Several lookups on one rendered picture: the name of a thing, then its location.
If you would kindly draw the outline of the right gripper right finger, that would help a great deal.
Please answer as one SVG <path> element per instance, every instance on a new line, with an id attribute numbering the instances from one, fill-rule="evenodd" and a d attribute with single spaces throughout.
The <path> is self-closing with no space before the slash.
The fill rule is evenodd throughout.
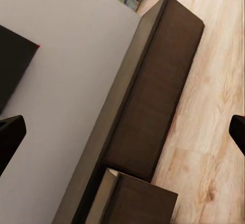
<path id="1" fill-rule="evenodd" d="M 229 133 L 245 156 L 245 117 L 233 115 Z"/>

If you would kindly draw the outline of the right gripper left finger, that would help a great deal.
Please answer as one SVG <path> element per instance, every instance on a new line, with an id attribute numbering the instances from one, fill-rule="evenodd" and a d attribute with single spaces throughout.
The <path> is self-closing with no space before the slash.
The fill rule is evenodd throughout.
<path id="1" fill-rule="evenodd" d="M 0 176 L 27 134 L 22 115 L 0 120 Z"/>

